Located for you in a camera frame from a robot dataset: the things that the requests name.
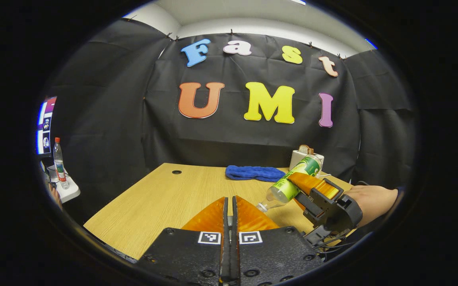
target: letter a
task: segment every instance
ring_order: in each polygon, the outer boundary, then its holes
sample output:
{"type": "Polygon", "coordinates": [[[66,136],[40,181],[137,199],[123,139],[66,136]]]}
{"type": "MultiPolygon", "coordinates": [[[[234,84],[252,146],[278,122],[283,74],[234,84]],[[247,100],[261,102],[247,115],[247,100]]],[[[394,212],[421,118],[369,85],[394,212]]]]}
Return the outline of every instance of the letter a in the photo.
{"type": "Polygon", "coordinates": [[[250,51],[250,43],[244,41],[229,41],[229,45],[224,47],[224,52],[228,54],[240,54],[242,56],[248,56],[252,54],[250,51]]]}

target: clear plastic bottle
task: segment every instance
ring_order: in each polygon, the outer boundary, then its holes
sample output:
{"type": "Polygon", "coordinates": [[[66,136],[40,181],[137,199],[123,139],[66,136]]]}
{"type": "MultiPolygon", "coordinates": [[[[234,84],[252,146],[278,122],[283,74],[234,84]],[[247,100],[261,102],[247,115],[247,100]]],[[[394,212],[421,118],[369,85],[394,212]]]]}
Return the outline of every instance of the clear plastic bottle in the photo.
{"type": "Polygon", "coordinates": [[[256,207],[262,212],[267,212],[269,209],[284,206],[301,191],[287,177],[295,172],[315,176],[323,167],[323,161],[324,157],[319,154],[305,156],[284,177],[267,190],[266,199],[258,203],[256,207]]]}
{"type": "Polygon", "coordinates": [[[63,166],[63,154],[61,152],[60,139],[56,137],[54,141],[54,150],[52,152],[52,156],[54,158],[54,166],[56,166],[56,174],[58,175],[61,187],[66,190],[68,189],[69,185],[65,175],[65,167],[63,166]]]}

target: monitor screen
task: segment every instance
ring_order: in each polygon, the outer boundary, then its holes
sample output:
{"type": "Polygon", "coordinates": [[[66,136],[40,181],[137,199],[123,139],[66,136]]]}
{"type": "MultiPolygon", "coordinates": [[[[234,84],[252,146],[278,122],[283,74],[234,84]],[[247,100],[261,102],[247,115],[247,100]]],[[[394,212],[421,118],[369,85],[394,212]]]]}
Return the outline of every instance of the monitor screen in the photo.
{"type": "Polygon", "coordinates": [[[40,115],[38,116],[37,127],[37,154],[50,154],[53,141],[50,137],[50,125],[52,121],[52,110],[56,104],[56,97],[47,99],[42,103],[40,115]]]}

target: yellow letter m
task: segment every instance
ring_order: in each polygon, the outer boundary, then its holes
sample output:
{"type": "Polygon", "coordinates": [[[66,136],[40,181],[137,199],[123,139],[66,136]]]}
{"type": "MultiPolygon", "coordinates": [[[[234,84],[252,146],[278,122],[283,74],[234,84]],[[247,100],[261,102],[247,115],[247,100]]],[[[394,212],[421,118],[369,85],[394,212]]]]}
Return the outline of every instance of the yellow letter m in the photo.
{"type": "Polygon", "coordinates": [[[261,114],[259,114],[260,107],[262,114],[264,114],[264,117],[268,121],[275,113],[275,110],[278,109],[277,115],[274,117],[276,122],[294,123],[294,89],[292,87],[281,85],[273,97],[270,96],[262,83],[247,83],[245,87],[250,90],[250,99],[248,101],[248,112],[243,115],[243,118],[259,121],[261,119],[261,114]]]}

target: wooden table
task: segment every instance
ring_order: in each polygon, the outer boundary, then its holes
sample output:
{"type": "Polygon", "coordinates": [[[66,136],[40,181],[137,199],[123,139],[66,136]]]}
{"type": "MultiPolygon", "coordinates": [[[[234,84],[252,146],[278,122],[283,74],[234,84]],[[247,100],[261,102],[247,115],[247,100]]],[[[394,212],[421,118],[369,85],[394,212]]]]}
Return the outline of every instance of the wooden table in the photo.
{"type": "MultiPolygon", "coordinates": [[[[287,172],[288,168],[279,168],[287,172]]],[[[352,186],[327,176],[342,189],[352,186]]],[[[265,198],[273,183],[258,180],[234,181],[224,167],[164,163],[99,210],[84,227],[117,250],[139,259],[159,233],[167,227],[182,228],[194,215],[221,197],[242,197],[253,205],[265,198]]],[[[312,223],[293,201],[267,212],[278,226],[295,226],[310,232],[312,223]]]]}

